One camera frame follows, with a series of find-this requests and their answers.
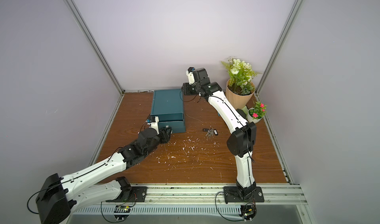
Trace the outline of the bunch of keys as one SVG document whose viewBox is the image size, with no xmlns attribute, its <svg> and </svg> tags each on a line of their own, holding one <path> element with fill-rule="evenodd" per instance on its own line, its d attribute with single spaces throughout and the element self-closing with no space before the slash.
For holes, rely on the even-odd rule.
<svg viewBox="0 0 380 224">
<path fill-rule="evenodd" d="M 214 128 L 209 128 L 209 129 L 203 128 L 202 130 L 203 130 L 203 132 L 206 133 L 206 135 L 205 135 L 206 137 L 212 137 L 212 136 L 218 136 L 219 135 L 218 131 Z"/>
</svg>

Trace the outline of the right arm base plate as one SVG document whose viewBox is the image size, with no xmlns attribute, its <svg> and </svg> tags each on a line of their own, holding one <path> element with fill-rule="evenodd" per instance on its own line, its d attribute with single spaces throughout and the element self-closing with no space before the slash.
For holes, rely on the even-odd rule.
<svg viewBox="0 0 380 224">
<path fill-rule="evenodd" d="M 259 186 L 255 187 L 254 189 L 248 188 L 247 190 L 241 190 L 237 186 L 225 186 L 223 187 L 223 193 L 226 204 L 265 202 L 262 188 Z"/>
</svg>

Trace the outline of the teal top drawer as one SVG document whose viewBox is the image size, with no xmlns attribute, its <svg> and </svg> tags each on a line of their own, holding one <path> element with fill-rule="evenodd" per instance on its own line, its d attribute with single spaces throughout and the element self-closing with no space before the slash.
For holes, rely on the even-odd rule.
<svg viewBox="0 0 380 224">
<path fill-rule="evenodd" d="M 186 126 L 184 121 L 169 121 L 169 122 L 158 122 L 159 129 L 171 127 L 172 133 L 185 133 Z"/>
</svg>

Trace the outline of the teal drawer cabinet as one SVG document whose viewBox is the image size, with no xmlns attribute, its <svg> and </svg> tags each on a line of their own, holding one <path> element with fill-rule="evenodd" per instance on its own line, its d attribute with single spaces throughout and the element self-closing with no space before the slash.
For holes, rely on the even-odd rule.
<svg viewBox="0 0 380 224">
<path fill-rule="evenodd" d="M 184 101 L 181 89 L 155 90 L 151 106 L 151 116 L 160 122 L 184 121 Z"/>
</svg>

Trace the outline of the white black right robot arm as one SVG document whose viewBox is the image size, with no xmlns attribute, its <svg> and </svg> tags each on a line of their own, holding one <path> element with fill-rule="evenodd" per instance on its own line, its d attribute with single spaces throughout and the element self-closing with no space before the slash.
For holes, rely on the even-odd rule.
<svg viewBox="0 0 380 224">
<path fill-rule="evenodd" d="M 256 125 L 249 123 L 231 105 L 220 85 L 211 82 L 206 69 L 190 67 L 186 71 L 188 82 L 182 86 L 185 95 L 204 98 L 224 120 L 230 131 L 227 147 L 234 155 L 237 166 L 237 190 L 241 199 L 248 199 L 256 190 L 252 172 L 252 153 L 256 141 Z"/>
</svg>

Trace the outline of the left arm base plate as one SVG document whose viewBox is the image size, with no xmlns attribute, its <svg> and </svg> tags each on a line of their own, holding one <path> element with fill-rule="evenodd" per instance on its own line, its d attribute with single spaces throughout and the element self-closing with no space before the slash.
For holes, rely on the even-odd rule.
<svg viewBox="0 0 380 224">
<path fill-rule="evenodd" d="M 132 203 L 143 203 L 147 195 L 147 186 L 132 186 L 127 191 L 122 191 L 121 194 L 113 200 L 106 200 L 107 203 L 111 202 L 132 202 Z"/>
</svg>

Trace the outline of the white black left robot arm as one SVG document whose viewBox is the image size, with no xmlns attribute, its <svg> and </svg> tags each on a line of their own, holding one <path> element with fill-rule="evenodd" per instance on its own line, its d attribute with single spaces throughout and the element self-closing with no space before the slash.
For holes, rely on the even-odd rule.
<svg viewBox="0 0 380 224">
<path fill-rule="evenodd" d="M 37 212 L 42 224 L 60 224 L 69 215 L 86 206 L 104 201 L 122 201 L 130 197 L 130 185 L 124 177 L 110 184 L 93 188 L 94 184 L 127 170 L 171 138 L 171 127 L 147 128 L 136 140 L 118 148 L 110 157 L 72 174 L 57 173 L 46 178 L 36 197 Z"/>
</svg>

